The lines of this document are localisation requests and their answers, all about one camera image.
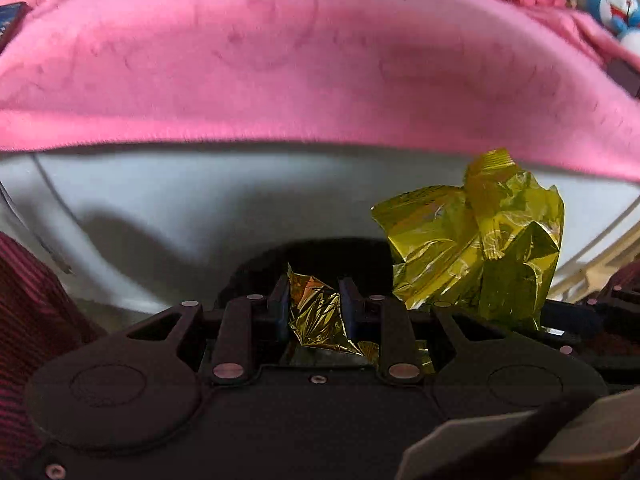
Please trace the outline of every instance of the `screw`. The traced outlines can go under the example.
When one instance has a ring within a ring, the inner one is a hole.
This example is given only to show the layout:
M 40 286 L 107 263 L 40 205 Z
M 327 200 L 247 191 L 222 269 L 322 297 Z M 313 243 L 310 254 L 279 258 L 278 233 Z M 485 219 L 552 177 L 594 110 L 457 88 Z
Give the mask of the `screw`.
M 312 384 L 326 384 L 329 379 L 327 379 L 324 375 L 312 375 L 311 377 L 309 377 L 309 380 L 312 382 Z
M 63 480 L 66 477 L 66 470 L 60 464 L 49 464 L 44 472 L 51 480 Z

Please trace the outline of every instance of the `gold foil wrapper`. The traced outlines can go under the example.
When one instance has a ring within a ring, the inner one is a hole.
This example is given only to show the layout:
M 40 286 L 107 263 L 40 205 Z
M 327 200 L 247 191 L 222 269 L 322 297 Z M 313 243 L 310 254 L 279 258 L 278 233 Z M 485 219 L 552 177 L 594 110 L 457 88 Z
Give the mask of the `gold foil wrapper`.
M 418 339 L 415 342 L 415 346 L 418 349 L 418 354 L 420 355 L 420 360 L 422 362 L 422 371 L 425 374 L 436 373 L 435 369 L 433 368 L 433 363 L 431 362 L 431 356 L 429 355 L 427 342 L 423 339 Z M 378 359 L 380 358 L 380 345 L 371 341 L 360 341 L 358 343 L 358 348 L 360 349 L 364 357 L 367 358 L 369 364 L 372 364 L 376 368 L 378 368 Z
M 463 187 L 419 189 L 372 215 L 398 259 L 394 293 L 407 308 L 447 301 L 510 327 L 539 328 L 564 205 L 506 150 L 471 163 Z
M 290 267 L 289 286 L 289 326 L 301 346 L 362 355 L 347 337 L 338 292 L 313 276 L 296 274 Z

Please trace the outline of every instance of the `white surface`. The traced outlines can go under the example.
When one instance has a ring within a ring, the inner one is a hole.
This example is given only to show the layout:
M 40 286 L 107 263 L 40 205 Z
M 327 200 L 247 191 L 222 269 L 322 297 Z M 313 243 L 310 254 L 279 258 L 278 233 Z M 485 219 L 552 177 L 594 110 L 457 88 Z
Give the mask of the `white surface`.
M 142 312 L 184 300 L 211 304 L 240 263 L 290 240 L 382 238 L 371 206 L 418 187 L 460 185 L 469 161 L 280 144 L 107 146 L 38 159 L 62 200 L 31 155 L 0 159 L 0 180 L 73 267 L 65 286 L 75 297 Z M 640 221 L 640 207 L 630 208 L 640 203 L 636 185 L 528 169 L 564 199 L 560 278 Z M 20 241 L 34 247 L 28 235 Z

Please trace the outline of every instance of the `doraemon plush toy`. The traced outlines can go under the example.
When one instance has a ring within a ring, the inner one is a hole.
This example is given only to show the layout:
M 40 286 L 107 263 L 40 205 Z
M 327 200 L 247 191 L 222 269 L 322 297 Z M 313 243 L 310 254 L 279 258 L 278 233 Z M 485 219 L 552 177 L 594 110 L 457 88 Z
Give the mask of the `doraemon plush toy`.
M 623 46 L 640 54 L 638 0 L 586 0 L 586 10 L 617 35 Z

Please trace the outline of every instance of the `dark red striped fabric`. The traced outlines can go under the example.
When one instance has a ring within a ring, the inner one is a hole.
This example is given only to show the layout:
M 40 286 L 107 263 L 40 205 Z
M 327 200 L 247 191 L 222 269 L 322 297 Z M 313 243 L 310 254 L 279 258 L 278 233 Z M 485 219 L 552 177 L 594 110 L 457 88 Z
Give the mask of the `dark red striped fabric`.
M 42 364 L 98 337 L 56 275 L 0 233 L 0 463 L 17 468 L 40 446 L 23 403 Z

